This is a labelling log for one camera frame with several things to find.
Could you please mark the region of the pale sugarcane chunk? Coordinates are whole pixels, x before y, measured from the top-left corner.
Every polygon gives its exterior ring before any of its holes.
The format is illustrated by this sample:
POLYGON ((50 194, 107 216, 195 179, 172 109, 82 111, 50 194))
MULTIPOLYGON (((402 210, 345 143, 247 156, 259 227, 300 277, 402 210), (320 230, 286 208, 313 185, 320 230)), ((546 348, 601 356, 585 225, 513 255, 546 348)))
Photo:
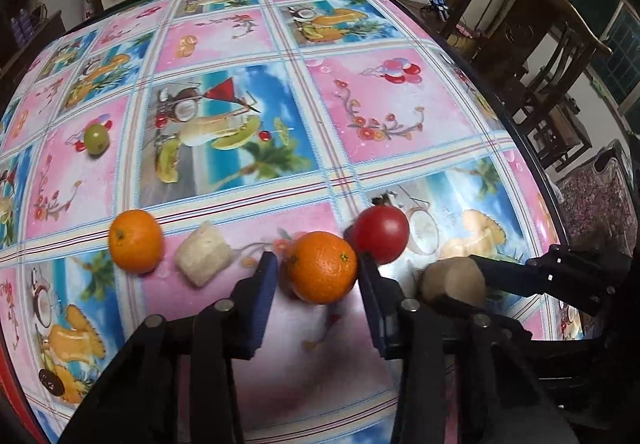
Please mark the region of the pale sugarcane chunk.
POLYGON ((233 260, 233 250, 219 229, 204 222, 191 233, 174 253, 176 268, 194 287, 201 288, 233 260))
POLYGON ((486 302, 486 281, 474 260, 467 256, 455 256, 428 265, 421 275, 419 292, 425 302, 451 297, 462 303, 483 307, 486 302))

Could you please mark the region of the orange mandarin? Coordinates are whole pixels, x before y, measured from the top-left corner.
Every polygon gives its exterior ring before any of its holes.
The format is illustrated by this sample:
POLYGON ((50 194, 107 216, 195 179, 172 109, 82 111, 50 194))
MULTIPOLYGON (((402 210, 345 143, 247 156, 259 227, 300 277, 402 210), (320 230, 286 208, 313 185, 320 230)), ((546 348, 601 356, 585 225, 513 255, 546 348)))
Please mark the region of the orange mandarin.
POLYGON ((346 297, 357 280, 357 256, 341 237, 312 231, 288 247, 282 263, 293 292, 310 304, 332 304, 346 297))
POLYGON ((163 230, 147 211, 122 212, 115 217, 108 231, 108 251, 114 264, 126 273, 149 273, 163 261, 163 230))

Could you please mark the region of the red tomato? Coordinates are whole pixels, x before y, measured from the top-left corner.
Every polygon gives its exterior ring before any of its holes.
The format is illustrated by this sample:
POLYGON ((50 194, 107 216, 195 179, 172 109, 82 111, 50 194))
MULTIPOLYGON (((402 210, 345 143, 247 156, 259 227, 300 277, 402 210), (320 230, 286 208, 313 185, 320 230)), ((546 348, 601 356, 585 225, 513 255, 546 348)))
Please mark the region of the red tomato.
POLYGON ((408 241, 407 216, 392 205, 374 205, 362 211, 350 230, 354 250, 361 254, 370 253, 378 265, 397 260, 408 241))

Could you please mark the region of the colourful fruit print tablecloth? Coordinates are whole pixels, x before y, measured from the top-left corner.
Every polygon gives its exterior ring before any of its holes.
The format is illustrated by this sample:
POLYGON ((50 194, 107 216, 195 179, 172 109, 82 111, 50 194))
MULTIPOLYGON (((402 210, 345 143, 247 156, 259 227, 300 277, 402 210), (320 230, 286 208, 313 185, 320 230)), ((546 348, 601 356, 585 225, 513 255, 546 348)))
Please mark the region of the colourful fruit print tablecloth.
POLYGON ((521 263, 566 238, 497 101, 396 0, 128 0, 49 40, 1 113, 1 349, 48 443, 146 316, 196 314, 379 195, 409 222, 385 268, 406 292, 441 256, 521 263), (108 251, 128 210, 163 230, 142 275, 108 251), (174 253, 204 222, 233 260, 198 288, 174 253))

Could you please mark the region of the dark fruit on cloth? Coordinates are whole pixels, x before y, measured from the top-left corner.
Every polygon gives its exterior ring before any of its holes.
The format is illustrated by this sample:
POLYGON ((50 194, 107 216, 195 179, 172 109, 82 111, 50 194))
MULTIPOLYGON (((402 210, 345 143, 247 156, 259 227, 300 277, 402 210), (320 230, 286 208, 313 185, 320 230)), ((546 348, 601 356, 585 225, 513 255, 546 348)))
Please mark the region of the dark fruit on cloth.
POLYGON ((60 398, 65 393, 62 379, 50 369, 40 369, 38 379, 42 386, 53 396, 60 398))

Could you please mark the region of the green jujube fruit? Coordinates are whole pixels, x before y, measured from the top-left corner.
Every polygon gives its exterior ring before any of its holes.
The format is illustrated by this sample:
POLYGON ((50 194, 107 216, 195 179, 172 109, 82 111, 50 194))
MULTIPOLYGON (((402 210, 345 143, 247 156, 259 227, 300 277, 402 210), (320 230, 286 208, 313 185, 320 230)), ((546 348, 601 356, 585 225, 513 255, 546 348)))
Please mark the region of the green jujube fruit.
POLYGON ((95 158, 102 156, 111 144, 107 128, 99 123, 87 127, 84 133, 84 144, 90 156, 95 158))

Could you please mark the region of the wooden chair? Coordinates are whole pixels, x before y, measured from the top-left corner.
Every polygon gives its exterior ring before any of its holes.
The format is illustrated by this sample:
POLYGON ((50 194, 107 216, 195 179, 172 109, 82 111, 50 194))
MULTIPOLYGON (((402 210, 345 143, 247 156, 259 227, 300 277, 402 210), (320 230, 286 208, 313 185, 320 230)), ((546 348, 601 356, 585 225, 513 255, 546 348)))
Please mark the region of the wooden chair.
MULTIPOLYGON (((454 33, 471 2, 451 8, 442 37, 454 33)), ((570 89, 594 56, 611 54, 568 0, 514 0, 465 57, 518 133, 533 141, 542 167, 559 172, 592 147, 570 89)))

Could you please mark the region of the red rimmed white tray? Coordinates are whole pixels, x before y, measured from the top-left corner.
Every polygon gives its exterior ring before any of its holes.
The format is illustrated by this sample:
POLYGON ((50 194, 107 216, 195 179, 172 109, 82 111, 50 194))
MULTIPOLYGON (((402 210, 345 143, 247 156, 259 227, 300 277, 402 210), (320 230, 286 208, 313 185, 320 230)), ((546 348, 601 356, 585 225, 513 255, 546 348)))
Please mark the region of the red rimmed white tray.
POLYGON ((14 369, 5 349, 1 349, 1 392, 6 397, 21 427, 28 434, 29 441, 34 443, 49 442, 43 435, 41 427, 28 406, 22 390, 18 387, 14 369))

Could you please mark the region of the purple spray cans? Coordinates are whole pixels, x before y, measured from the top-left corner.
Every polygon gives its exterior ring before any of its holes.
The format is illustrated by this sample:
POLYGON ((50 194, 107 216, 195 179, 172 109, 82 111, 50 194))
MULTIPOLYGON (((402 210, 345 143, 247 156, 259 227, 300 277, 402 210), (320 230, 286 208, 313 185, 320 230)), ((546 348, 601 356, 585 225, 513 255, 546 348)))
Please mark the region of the purple spray cans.
POLYGON ((24 8, 20 9, 16 17, 11 18, 11 28, 16 43, 20 47, 26 46, 34 36, 30 15, 24 8))

